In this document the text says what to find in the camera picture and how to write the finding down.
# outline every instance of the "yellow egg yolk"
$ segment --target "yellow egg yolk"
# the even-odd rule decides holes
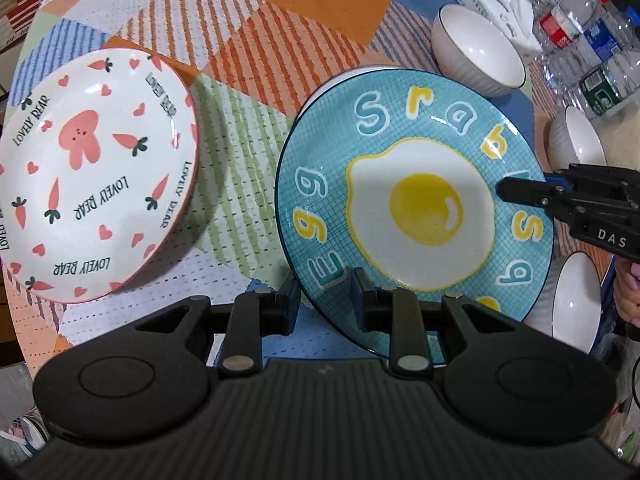
[[[425,246],[449,242],[462,225],[462,202],[442,177],[414,173],[398,182],[389,199],[391,216],[398,228]]]

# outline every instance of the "white plate with pink pattern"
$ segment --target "white plate with pink pattern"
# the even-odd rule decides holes
[[[0,258],[27,290],[93,300],[131,279],[189,199],[198,127],[164,61],[128,48],[60,67],[0,139]]]

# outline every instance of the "blue bottle cap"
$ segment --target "blue bottle cap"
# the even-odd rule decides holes
[[[636,27],[640,26],[640,16],[638,16],[638,13],[634,10],[633,7],[627,7],[625,10],[625,14],[631,18],[631,21]]]

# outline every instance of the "yellow letter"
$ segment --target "yellow letter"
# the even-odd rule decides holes
[[[293,210],[293,227],[303,238],[317,238],[321,244],[326,242],[326,224],[319,216],[302,208]]]
[[[502,136],[503,130],[501,124],[496,124],[482,141],[480,149],[489,158],[503,158],[507,153],[507,141]]]
[[[500,312],[500,303],[491,296],[480,296],[477,300],[478,303],[482,303],[484,306],[488,306],[491,310]]]
[[[516,211],[511,219],[511,233],[516,240],[521,242],[526,242],[530,238],[539,242],[544,231],[542,220],[539,217],[534,215],[527,217],[527,214],[522,210]]]
[[[406,96],[406,116],[411,120],[418,117],[420,111],[420,103],[429,106],[433,103],[433,90],[431,88],[421,88],[412,86]]]

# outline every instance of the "white tissue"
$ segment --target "white tissue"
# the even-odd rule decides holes
[[[533,9],[527,0],[457,0],[490,20],[509,38],[525,64],[542,52],[533,35]]]

